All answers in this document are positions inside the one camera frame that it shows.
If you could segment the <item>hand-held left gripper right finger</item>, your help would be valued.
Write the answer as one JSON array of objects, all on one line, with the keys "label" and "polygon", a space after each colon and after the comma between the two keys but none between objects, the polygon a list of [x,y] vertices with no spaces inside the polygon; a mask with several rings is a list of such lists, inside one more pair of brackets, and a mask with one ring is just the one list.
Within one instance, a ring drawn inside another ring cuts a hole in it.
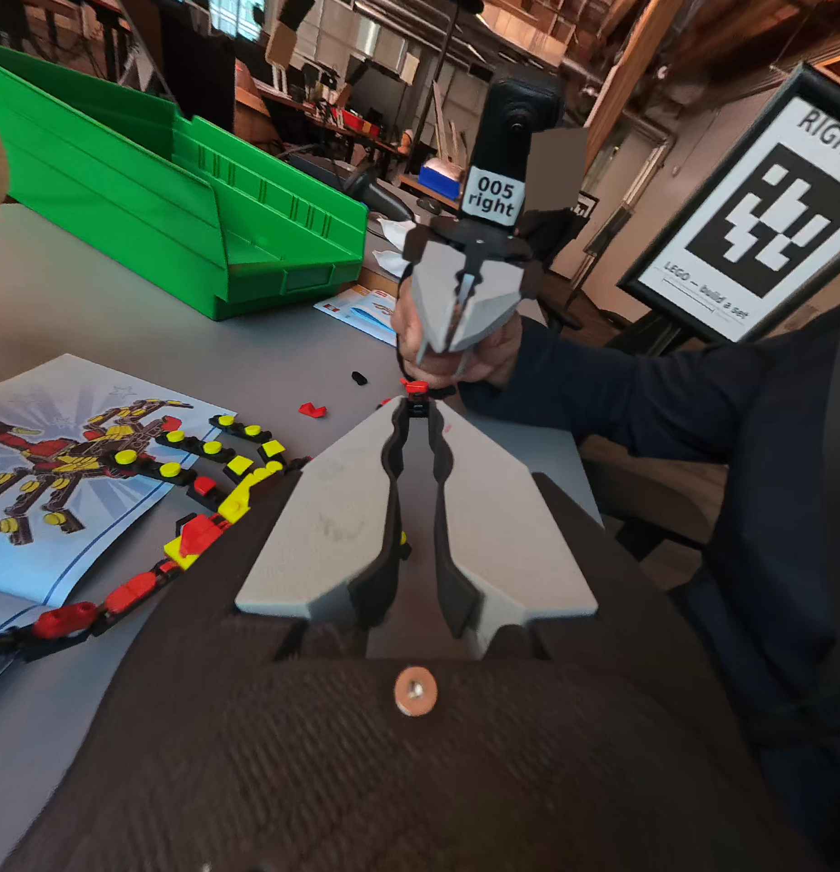
[{"label": "hand-held left gripper right finger", "polygon": [[427,408],[437,485],[437,595],[483,656],[498,631],[594,616],[596,597],[530,469],[443,402]]}]

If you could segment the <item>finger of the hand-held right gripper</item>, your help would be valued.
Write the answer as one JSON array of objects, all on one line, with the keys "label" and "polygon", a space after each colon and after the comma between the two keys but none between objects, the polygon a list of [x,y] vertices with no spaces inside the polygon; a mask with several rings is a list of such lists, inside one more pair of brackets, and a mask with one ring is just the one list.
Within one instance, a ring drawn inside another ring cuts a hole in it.
[{"label": "finger of the hand-held right gripper", "polygon": [[464,331],[469,275],[465,255],[445,243],[426,243],[412,272],[412,297],[422,326],[415,363],[426,353],[464,352],[469,347]]},{"label": "finger of the hand-held right gripper", "polygon": [[474,347],[530,296],[531,263],[482,262],[469,290],[457,296],[457,319],[451,333],[451,352],[461,354],[457,374],[465,372]]}]

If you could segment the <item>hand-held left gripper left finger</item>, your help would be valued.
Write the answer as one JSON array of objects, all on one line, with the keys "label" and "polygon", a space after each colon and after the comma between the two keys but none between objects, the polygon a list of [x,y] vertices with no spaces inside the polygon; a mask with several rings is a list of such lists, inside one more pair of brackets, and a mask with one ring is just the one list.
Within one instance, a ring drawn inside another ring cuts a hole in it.
[{"label": "hand-held left gripper left finger", "polygon": [[245,614],[373,628],[398,587],[402,400],[304,466],[235,599]]}]

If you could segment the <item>black yellow lego spider model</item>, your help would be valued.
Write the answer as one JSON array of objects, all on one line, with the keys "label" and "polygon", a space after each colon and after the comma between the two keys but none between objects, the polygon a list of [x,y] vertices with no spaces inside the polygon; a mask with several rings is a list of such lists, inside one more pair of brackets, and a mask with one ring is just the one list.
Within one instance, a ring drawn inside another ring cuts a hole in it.
[{"label": "black yellow lego spider model", "polygon": [[[402,400],[402,449],[409,416]],[[172,540],[164,545],[164,558],[112,590],[102,603],[80,602],[49,609],[32,623],[0,631],[0,660],[36,659],[75,647],[89,638],[103,635],[160,590],[190,579],[192,605],[201,603],[196,580],[212,578],[215,589],[236,582],[238,589],[227,597],[227,608],[235,599],[262,546],[285,506],[300,471],[312,459],[284,464],[276,441],[258,443],[261,465],[242,455],[224,464],[232,480],[229,492],[214,480],[176,466],[175,479],[204,511],[187,515],[175,525]]]}]

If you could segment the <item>person's right forearm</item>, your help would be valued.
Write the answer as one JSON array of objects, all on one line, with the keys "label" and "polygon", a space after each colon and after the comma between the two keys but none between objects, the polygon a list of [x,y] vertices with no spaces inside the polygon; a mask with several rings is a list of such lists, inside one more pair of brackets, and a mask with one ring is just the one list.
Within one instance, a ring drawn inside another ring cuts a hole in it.
[{"label": "person's right forearm", "polygon": [[520,319],[510,376],[459,385],[469,410],[600,437],[632,456],[729,464],[765,373],[789,336],[651,357],[592,348]]}]

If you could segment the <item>open lego instruction booklet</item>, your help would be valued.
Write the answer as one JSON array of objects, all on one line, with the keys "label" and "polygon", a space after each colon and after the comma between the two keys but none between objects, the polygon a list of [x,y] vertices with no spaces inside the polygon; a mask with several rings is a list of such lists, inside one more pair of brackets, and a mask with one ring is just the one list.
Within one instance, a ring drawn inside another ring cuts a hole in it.
[{"label": "open lego instruction booklet", "polygon": [[0,631],[65,604],[110,545],[171,485],[109,474],[109,452],[191,466],[165,430],[202,440],[230,414],[179,391],[64,354],[0,382]]}]

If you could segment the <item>person's right hand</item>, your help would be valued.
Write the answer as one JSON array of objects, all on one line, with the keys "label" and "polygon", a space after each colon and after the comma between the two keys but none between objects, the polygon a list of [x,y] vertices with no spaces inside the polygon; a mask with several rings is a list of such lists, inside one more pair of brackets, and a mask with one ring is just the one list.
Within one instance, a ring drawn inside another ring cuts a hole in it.
[{"label": "person's right hand", "polygon": [[391,323],[403,376],[408,380],[424,381],[428,388],[439,391],[456,388],[462,383],[485,382],[499,390],[507,387],[523,335],[521,316],[515,312],[469,352],[465,363],[459,353],[421,353],[423,330],[412,297],[410,277],[400,285]]}]

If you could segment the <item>white crumpled paper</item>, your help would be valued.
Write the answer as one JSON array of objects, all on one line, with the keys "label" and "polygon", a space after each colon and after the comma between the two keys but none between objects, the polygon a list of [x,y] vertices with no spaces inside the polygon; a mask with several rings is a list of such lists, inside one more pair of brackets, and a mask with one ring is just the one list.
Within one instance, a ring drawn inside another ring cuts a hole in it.
[{"label": "white crumpled paper", "polygon": [[369,224],[367,244],[377,265],[389,275],[402,279],[408,268],[403,252],[408,232],[417,227],[414,221],[396,222],[374,216]]}]

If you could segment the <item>small blue crate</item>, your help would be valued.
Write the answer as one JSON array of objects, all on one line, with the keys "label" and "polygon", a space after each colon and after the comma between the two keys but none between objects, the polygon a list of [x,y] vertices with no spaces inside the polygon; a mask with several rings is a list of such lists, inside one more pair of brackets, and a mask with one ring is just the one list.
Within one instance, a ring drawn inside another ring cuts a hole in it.
[{"label": "small blue crate", "polygon": [[423,163],[418,173],[418,182],[451,201],[460,200],[462,171],[447,160],[432,158]]}]

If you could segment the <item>white blue folded leaflet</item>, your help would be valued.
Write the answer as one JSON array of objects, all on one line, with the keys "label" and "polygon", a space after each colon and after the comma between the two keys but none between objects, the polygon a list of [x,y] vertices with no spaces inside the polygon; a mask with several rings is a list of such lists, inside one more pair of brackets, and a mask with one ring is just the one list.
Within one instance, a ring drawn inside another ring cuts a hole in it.
[{"label": "white blue folded leaflet", "polygon": [[390,346],[396,345],[391,318],[396,299],[390,294],[354,285],[314,304],[314,309]]}]

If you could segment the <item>black barcode scanner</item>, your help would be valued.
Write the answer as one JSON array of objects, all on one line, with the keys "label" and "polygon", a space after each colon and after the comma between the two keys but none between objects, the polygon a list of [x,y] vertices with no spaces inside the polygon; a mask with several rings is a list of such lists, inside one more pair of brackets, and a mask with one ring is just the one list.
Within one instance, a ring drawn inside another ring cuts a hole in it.
[{"label": "black barcode scanner", "polygon": [[414,222],[414,212],[388,189],[382,188],[373,167],[358,169],[342,182],[342,192],[356,202],[364,204],[369,212],[396,222]]}]

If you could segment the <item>dark flat device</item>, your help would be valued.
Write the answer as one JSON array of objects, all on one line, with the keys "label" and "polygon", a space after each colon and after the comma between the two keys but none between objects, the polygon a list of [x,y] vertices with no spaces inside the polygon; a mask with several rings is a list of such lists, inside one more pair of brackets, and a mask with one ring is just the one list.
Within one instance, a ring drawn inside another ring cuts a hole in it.
[{"label": "dark flat device", "polygon": [[345,193],[349,191],[354,173],[349,165],[342,166],[336,160],[309,152],[290,154],[286,156],[285,162],[330,188]]}]

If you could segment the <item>framed marker sign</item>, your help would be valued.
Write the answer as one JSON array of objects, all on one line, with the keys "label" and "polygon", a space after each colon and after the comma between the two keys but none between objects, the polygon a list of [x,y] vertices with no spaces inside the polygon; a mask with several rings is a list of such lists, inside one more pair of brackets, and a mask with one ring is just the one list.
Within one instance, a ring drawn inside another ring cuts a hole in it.
[{"label": "framed marker sign", "polygon": [[769,334],[840,273],[840,80],[801,63],[618,281],[706,342]]}]

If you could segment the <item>green storage bin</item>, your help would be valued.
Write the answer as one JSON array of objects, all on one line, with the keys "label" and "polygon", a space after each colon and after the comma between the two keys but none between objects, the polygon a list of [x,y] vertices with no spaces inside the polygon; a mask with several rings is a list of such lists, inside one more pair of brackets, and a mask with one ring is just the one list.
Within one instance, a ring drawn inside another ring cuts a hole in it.
[{"label": "green storage bin", "polygon": [[0,45],[8,195],[214,321],[356,282],[368,209],[166,99]]}]

